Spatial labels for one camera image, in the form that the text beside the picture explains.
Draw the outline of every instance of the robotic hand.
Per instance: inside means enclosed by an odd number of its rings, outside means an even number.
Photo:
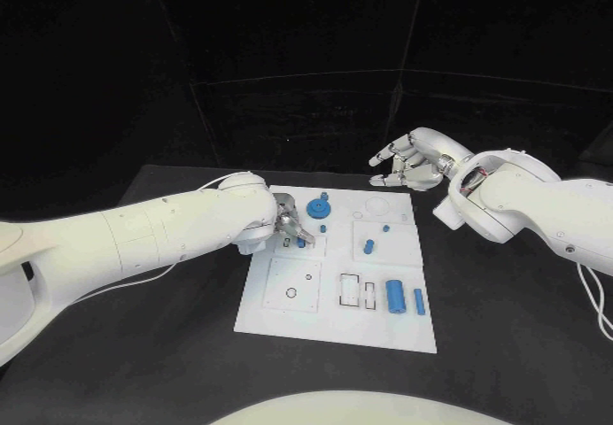
[[[433,188],[450,179],[434,215],[451,229],[466,223],[484,239],[503,243],[529,228],[565,259],[613,274],[613,184],[591,179],[561,181],[523,151],[473,155],[450,137],[417,128],[370,159],[394,156],[392,173],[373,186]]]
[[[63,308],[109,283],[231,243],[251,254],[277,231],[314,242],[294,199],[272,194],[259,176],[236,173],[218,189],[206,186],[65,219],[0,222],[0,366]]]

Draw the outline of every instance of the blue object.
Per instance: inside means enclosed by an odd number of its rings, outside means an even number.
[[[365,254],[372,254],[373,253],[373,240],[369,239],[366,241],[366,245],[363,246],[363,253]]]
[[[306,206],[306,213],[314,219],[321,220],[329,216],[329,212],[329,194],[321,192],[321,197],[308,202],[308,205]]]
[[[402,291],[401,281],[386,281],[386,308],[389,313],[401,314],[407,312],[405,292]]]
[[[418,308],[418,315],[425,315],[425,307],[424,307],[424,297],[421,296],[421,290],[414,290],[415,292],[415,307]]]

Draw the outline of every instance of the table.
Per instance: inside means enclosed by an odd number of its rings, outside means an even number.
[[[144,166],[121,204],[232,171]],[[254,173],[373,190],[365,175]],[[574,264],[528,230],[502,245],[450,231],[431,215],[444,190],[412,194],[438,354],[235,333],[251,257],[231,245],[66,309],[6,371],[0,423],[205,424],[287,394],[368,390],[516,424],[608,424],[613,344]]]

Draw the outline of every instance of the shape sorting board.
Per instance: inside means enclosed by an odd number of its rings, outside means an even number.
[[[323,191],[332,212],[316,220],[307,203]],[[271,192],[294,197],[300,223],[317,241],[298,248],[291,236],[277,234],[252,254],[233,330],[435,353],[409,195],[291,186],[271,186]],[[368,239],[370,254],[363,253]],[[389,280],[402,282],[402,314],[388,312]],[[425,315],[417,313],[414,289],[421,289]]]

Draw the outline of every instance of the small blue block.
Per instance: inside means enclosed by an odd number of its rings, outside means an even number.
[[[365,254],[372,254],[373,253],[373,240],[369,239],[366,241],[366,245],[363,246],[363,253]]]
[[[418,315],[425,315],[424,297],[421,296],[421,290],[414,290],[415,293],[415,307],[418,309]]]
[[[402,282],[398,280],[385,282],[386,290],[386,309],[392,314],[407,312],[405,292],[402,290]]]

